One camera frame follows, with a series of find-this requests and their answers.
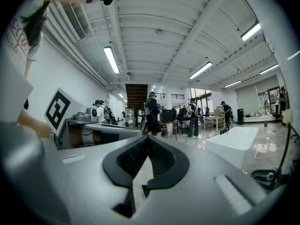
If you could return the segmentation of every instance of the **white device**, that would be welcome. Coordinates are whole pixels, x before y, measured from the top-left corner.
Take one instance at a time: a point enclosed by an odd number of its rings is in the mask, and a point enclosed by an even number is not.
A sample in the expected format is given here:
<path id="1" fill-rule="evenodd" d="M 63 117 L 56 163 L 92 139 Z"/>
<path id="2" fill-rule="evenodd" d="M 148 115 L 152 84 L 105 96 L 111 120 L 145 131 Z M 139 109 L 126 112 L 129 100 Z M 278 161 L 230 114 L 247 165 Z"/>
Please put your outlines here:
<path id="1" fill-rule="evenodd" d="M 86 107 L 58 88 L 44 113 L 46 121 L 59 137 L 65 119 L 72 119 L 78 112 L 86 113 Z"/>

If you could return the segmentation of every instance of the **cable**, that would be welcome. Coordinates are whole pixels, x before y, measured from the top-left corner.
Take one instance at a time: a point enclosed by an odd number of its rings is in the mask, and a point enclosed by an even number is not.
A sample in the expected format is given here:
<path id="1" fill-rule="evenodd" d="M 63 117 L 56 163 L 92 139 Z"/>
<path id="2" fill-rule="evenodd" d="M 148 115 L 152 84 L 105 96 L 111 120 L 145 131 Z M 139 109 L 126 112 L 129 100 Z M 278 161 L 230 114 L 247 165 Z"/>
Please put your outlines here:
<path id="1" fill-rule="evenodd" d="M 91 133 L 89 133 L 89 134 L 82 134 L 82 133 L 81 133 L 81 135 L 83 135 L 83 136 L 88 136 L 88 135 L 91 135 L 91 134 L 93 134 L 93 132 L 91 132 Z"/>

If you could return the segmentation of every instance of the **black cable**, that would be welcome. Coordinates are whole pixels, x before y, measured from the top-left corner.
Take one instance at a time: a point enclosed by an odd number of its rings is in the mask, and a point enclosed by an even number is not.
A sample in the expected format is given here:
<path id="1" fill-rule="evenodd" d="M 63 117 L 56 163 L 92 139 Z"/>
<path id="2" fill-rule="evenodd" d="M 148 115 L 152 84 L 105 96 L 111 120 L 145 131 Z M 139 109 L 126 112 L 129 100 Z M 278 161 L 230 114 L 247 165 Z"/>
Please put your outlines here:
<path id="1" fill-rule="evenodd" d="M 283 155 L 282 155 L 280 164 L 278 166 L 278 172 L 277 172 L 277 176 L 276 176 L 276 177 L 278 177 L 278 186 L 280 185 L 280 182 L 281 182 L 282 165 L 283 165 L 283 162 L 284 162 L 286 154 L 287 154 L 287 149 L 288 149 L 289 142 L 290 142 L 290 136 L 291 136 L 291 125 L 290 125 L 290 123 L 288 123 L 288 125 L 287 125 L 287 138 L 286 138 L 286 142 L 285 142 L 285 150 L 283 151 Z"/>
<path id="2" fill-rule="evenodd" d="M 83 135 L 83 136 L 88 136 L 88 135 L 91 135 L 91 134 L 93 134 L 93 132 L 91 132 L 91 133 L 89 133 L 89 134 L 82 134 L 82 133 L 81 133 L 81 135 Z"/>

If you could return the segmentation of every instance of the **backpack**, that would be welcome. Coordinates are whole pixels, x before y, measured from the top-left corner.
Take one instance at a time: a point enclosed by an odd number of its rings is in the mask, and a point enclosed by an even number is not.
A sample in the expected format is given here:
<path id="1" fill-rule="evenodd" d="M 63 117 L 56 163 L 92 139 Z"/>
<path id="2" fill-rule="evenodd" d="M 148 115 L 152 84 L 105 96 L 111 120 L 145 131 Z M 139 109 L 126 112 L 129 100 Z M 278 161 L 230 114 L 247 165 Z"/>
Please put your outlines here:
<path id="1" fill-rule="evenodd" d="M 148 107 L 148 102 L 150 101 L 148 100 L 147 102 L 144 103 L 144 111 L 145 111 L 145 117 L 149 116 L 151 114 L 151 111 Z"/>

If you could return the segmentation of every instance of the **air vent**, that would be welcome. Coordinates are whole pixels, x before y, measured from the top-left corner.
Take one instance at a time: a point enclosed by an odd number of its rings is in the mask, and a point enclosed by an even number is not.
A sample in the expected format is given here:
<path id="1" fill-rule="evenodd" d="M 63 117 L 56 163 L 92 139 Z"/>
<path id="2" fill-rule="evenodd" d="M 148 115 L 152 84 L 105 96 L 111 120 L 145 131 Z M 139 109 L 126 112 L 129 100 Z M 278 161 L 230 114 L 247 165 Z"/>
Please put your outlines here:
<path id="1" fill-rule="evenodd" d="M 82 26 L 80 25 L 80 22 L 75 14 L 72 5 L 64 2 L 55 3 L 66 24 L 70 28 L 70 31 L 73 33 L 77 41 L 83 40 L 86 37 L 86 35 Z"/>

